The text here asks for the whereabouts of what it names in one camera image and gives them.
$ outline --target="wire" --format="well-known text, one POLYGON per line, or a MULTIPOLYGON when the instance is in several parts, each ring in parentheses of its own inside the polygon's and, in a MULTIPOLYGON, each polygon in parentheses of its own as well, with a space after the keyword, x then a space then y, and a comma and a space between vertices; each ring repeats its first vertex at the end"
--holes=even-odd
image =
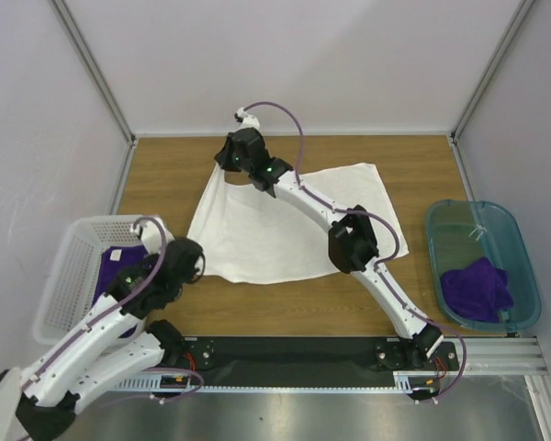
POLYGON ((110 407, 113 404, 119 404, 120 402, 123 402, 123 401, 129 401, 129 400, 134 400, 134 399, 144 399, 144 398, 146 398, 148 400, 157 401, 159 404, 166 404, 167 402, 181 401, 184 398, 187 398, 191 395, 194 395, 196 392, 198 392, 199 390, 201 390, 204 387, 204 378, 200 374, 195 372, 194 370, 178 369, 178 368, 173 368, 173 367, 151 367, 149 369, 145 369, 143 372, 156 372, 156 373, 160 373, 160 374, 166 374, 168 372, 171 372, 171 373, 175 373, 175 374, 187 375, 190 378, 192 378, 192 377, 196 378, 198 380, 198 384, 192 390, 187 390, 185 392, 182 392, 176 397, 157 398, 151 393, 135 393, 133 395, 129 395, 127 397, 119 398, 118 400, 114 400, 114 401, 110 401, 110 402, 107 402, 105 404, 102 404, 100 407, 98 407, 98 409, 99 410, 100 409, 105 409, 106 407, 110 407))
POLYGON ((367 211, 360 211, 360 210, 356 210, 356 209, 336 209, 331 204, 329 204, 327 201, 325 201, 324 199, 318 197, 317 195, 312 193, 310 190, 308 190, 302 184, 302 180, 300 178, 300 165, 302 164, 302 157, 304 156, 304 146, 305 146, 304 130, 302 130, 300 122, 294 116, 294 114, 292 114, 292 112, 290 112, 287 108, 285 108, 284 106, 281 106, 277 103, 274 103, 272 101, 258 101, 256 103, 253 103, 253 104, 245 107, 244 110, 248 111, 248 110, 250 110, 254 107, 259 107, 259 106, 271 106, 271 107, 279 108, 284 113, 286 113, 292 119, 292 121, 294 121, 294 124, 296 124, 296 127, 298 129, 298 135, 299 135, 299 138, 300 138, 300 148, 298 150, 298 158, 296 159, 296 166, 294 168, 294 172, 296 174, 296 182, 297 182, 299 188, 302 191, 304 191, 304 193, 306 193, 308 196, 310 196, 311 198, 313 198, 314 200, 319 202, 323 207, 326 207, 327 209, 332 209, 332 210, 335 210, 335 211, 343 213, 343 214, 354 214, 354 215, 357 215, 357 216, 367 216, 367 217, 372 218, 375 221, 381 223, 384 227, 386 227, 389 230, 390 234, 392 235, 392 238, 394 239, 394 252, 391 255, 389 255, 388 257, 384 257, 382 259, 379 259, 374 263, 374 269, 379 274, 379 277, 381 278, 382 282, 384 283, 384 285, 386 285, 386 287, 392 293, 392 295, 394 296, 396 301, 400 304, 400 306, 402 306, 402 308, 404 308, 406 311, 408 311, 410 314, 412 314, 417 319, 422 320, 423 322, 426 322, 427 324, 430 324, 431 326, 436 326, 437 328, 439 328, 440 330, 442 330, 444 332, 447 331, 448 333, 453 334, 455 337, 457 337, 457 339, 461 343, 462 355, 461 355, 461 365, 459 367, 459 371, 457 372, 457 375, 455 376, 455 379, 453 380, 453 382, 449 386, 447 386, 446 389, 442 390, 437 395, 436 398, 445 395, 463 377, 463 373, 466 369, 466 363, 467 363, 467 346, 466 346, 466 342, 464 341, 461 334, 458 331, 456 331, 453 327, 451 327, 447 324, 441 324, 441 323, 435 322, 434 320, 431 320, 428 317, 425 317, 424 315, 419 314, 413 308, 408 308, 408 303, 400 296, 400 294, 398 292, 396 292, 394 287, 384 277, 384 271, 387 271, 387 270, 382 269, 379 266, 386 263, 389 260, 394 259, 398 255, 399 247, 400 247, 398 234, 396 233, 396 231, 392 228, 392 226, 386 220, 382 219, 381 217, 377 216, 374 213, 369 213, 367 211))
MULTIPOLYGON (((119 301, 117 304, 109 307, 105 311, 102 311, 94 319, 88 322, 86 324, 88 328, 92 328, 100 320, 104 319, 109 314, 118 310, 119 308, 122 308, 128 302, 130 302, 131 300, 139 296, 143 292, 143 290, 149 286, 149 284, 152 282, 155 276, 157 276, 157 273, 159 272, 159 269, 162 266, 163 259, 165 258, 165 250, 167 248, 167 237, 165 236, 165 230, 163 229, 162 224, 152 216, 141 216, 138 219, 136 219, 133 222, 133 229, 136 228, 143 221, 152 222, 155 225, 155 227, 157 227, 157 229, 159 230, 159 233, 162 239, 162 247, 159 251, 159 257, 157 258, 157 262, 155 262, 155 266, 153 267, 153 270, 151 271, 151 273, 149 273, 149 275, 145 278, 145 280, 143 280, 143 282, 140 283, 126 298, 119 301)), ((71 345, 73 345, 73 343, 75 343, 85 333, 86 333, 85 329, 80 329, 75 334, 73 334, 45 361, 45 363, 43 363, 43 365, 39 369, 37 369, 37 371, 31 377, 33 376, 40 377, 55 362, 55 360, 57 360, 57 358, 59 358, 71 345)), ((22 386, 22 391, 24 392, 25 390, 27 390, 32 384, 33 384, 33 380, 28 379, 27 382, 22 386)))
POLYGON ((437 367, 437 379, 444 379, 447 376, 447 366, 445 365, 444 361, 438 356, 434 360, 434 364, 437 367))
POLYGON ((192 357, 192 354, 190 354, 189 352, 186 352, 184 354, 184 356, 190 362, 190 370, 196 370, 196 361, 194 361, 194 358, 192 357))

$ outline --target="white arm segment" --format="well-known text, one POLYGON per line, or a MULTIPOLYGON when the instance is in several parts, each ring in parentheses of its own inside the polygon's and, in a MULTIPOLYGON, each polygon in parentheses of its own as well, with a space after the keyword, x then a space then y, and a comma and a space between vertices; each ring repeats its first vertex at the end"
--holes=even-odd
POLYGON ((80 396, 75 403, 75 413, 81 413, 122 380, 159 365, 163 354, 159 340, 153 334, 143 333, 118 351, 99 359, 70 388, 70 393, 80 396))
POLYGON ((112 296, 100 296, 96 304, 86 316, 47 354, 22 372, 22 384, 32 379, 32 384, 25 390, 29 398, 35 396, 37 405, 51 407, 57 405, 70 388, 70 385, 80 376, 84 369, 90 366, 102 354, 102 352, 117 338, 141 322, 131 314, 122 315, 120 310, 110 313, 100 320, 91 330, 87 323, 99 313, 117 304, 112 296), (81 329, 86 329, 75 342, 56 358, 52 365, 40 375, 33 378, 34 372, 40 369, 55 351, 60 349, 70 336, 81 329))
MULTIPOLYGON (((336 207, 337 209, 347 209, 347 207, 337 204, 336 201, 333 201, 332 199, 324 196, 318 190, 310 187, 304 181, 302 181, 302 186, 317 197, 331 204, 333 207, 336 207)), ((313 221, 318 223, 326 232, 331 228, 333 221, 340 221, 345 216, 342 213, 337 213, 331 209, 323 207, 319 202, 307 195, 298 186, 296 176, 293 171, 285 172, 281 175, 279 177, 279 182, 274 185, 274 190, 275 196, 278 199, 282 199, 302 211, 313 221)), ((376 299, 377 303, 379 303, 384 312, 388 315, 389 319, 392 321, 396 334, 400 337, 411 339, 415 334, 419 334, 427 323, 417 317, 414 317, 406 310, 412 309, 424 317, 426 317, 426 315, 420 311, 414 303, 412 303, 394 277, 390 275, 385 265, 379 265, 378 271, 383 272, 384 278, 388 280, 402 300, 406 302, 406 308, 402 307, 392 292, 388 289, 386 284, 384 284, 383 280, 380 278, 380 275, 374 269, 373 261, 365 266, 364 272, 354 271, 351 274, 359 280, 374 297, 374 299, 376 299)))

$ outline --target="white towel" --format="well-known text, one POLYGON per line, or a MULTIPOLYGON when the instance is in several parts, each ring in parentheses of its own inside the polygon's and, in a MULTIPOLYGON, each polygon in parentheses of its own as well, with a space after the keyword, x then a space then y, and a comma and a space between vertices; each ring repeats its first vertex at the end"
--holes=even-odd
MULTIPOLYGON (((306 182, 339 204, 359 204, 388 221, 406 240, 377 169, 355 164, 303 175, 306 182)), ((373 221, 380 256, 394 251, 389 231, 373 221)), ((187 236, 204 248, 206 275, 230 282, 269 284, 338 272, 328 257, 327 233, 296 208, 253 185, 234 186, 215 165, 187 236)))

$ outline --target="white laundry basket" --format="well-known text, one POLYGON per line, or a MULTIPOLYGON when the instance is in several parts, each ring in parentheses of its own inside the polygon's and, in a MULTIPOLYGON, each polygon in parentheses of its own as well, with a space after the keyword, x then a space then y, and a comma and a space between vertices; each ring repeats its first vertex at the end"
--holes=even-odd
MULTIPOLYGON (((100 271, 100 257, 111 246, 140 245, 130 225, 140 216, 96 216, 77 220, 65 233, 33 325, 35 340, 55 345, 92 308, 100 271)), ((119 338, 125 344, 136 333, 119 338)))

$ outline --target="white connector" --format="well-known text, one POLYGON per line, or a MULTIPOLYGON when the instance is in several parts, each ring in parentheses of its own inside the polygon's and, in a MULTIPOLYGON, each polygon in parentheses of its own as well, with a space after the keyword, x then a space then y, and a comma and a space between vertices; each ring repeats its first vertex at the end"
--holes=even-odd
MULTIPOLYGON (((171 242, 174 239, 174 236, 167 230, 165 223, 159 216, 153 216, 163 227, 163 232, 165 232, 165 239, 167 243, 171 242)), ((159 229, 155 226, 150 220, 141 222, 141 224, 136 227, 130 227, 130 232, 139 237, 139 240, 145 246, 147 253, 156 254, 162 248, 162 236, 159 233, 159 229)))
POLYGON ((235 112, 235 117, 241 123, 240 129, 247 129, 249 127, 259 130, 259 119, 256 116, 251 115, 245 111, 244 107, 239 107, 235 112))

